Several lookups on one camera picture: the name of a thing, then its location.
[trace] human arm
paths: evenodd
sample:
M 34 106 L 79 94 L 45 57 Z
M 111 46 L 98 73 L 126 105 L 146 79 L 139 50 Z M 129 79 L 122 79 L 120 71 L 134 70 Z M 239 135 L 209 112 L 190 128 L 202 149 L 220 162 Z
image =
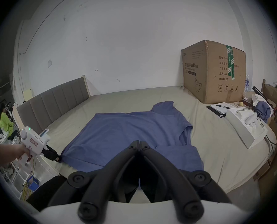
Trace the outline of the human arm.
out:
M 0 144 L 0 166 L 12 162 L 16 158 L 19 159 L 24 153 L 31 157 L 29 149 L 24 144 Z

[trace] yellow cable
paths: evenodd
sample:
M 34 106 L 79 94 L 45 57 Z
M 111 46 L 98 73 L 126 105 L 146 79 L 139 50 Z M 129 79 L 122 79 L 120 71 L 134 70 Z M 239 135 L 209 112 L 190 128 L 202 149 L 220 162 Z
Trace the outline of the yellow cable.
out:
M 34 156 L 34 159 L 33 159 L 33 170 L 32 170 L 32 172 L 31 172 L 31 176 L 34 175 L 34 172 L 35 172 L 35 166 L 36 166 L 36 162 L 35 162 L 35 165 L 34 165 L 34 160 L 35 160 L 35 159 L 36 159 L 36 157 Z M 28 195 L 28 197 L 29 197 L 31 194 L 32 194 L 32 193 L 31 193 L 31 190 L 29 189 L 28 184 L 27 184 L 27 182 L 26 182 L 25 185 L 24 185 L 24 188 L 23 188 L 23 190 L 22 190 L 22 195 L 21 195 L 22 200 L 25 201 L 27 195 Z

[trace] wall outlet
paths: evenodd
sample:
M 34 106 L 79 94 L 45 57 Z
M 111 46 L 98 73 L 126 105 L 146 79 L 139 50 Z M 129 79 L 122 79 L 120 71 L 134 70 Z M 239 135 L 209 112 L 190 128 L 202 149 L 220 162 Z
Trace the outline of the wall outlet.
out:
M 51 67 L 52 63 L 51 63 L 51 59 L 47 62 L 47 66 L 48 68 Z

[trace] pen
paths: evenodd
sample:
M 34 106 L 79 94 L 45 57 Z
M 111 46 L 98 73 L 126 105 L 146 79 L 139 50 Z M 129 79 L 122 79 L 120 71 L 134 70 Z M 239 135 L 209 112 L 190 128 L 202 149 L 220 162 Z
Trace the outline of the pen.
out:
M 230 109 L 230 107 L 226 107 L 226 106 L 222 106 L 222 105 L 216 105 L 216 106 L 219 106 L 219 107 L 222 107 L 222 108 L 226 108 L 226 109 Z

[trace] beige bed sheet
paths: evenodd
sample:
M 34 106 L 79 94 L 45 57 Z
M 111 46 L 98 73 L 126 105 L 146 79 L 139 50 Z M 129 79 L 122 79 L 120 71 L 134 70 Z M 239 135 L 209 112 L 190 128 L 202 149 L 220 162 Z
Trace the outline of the beige bed sheet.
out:
M 48 135 L 51 137 L 48 145 L 60 154 L 95 113 L 149 111 L 154 104 L 163 101 L 174 101 L 174 107 L 193 125 L 191 143 L 204 162 L 204 170 L 225 192 L 244 184 L 267 161 L 271 153 L 268 142 L 263 140 L 248 150 L 225 118 L 219 118 L 207 109 L 207 105 L 202 104 L 184 87 L 150 88 L 91 96 L 48 127 Z M 276 143 L 275 135 L 269 127 L 267 135 Z M 65 177 L 76 171 L 65 163 L 46 161 Z

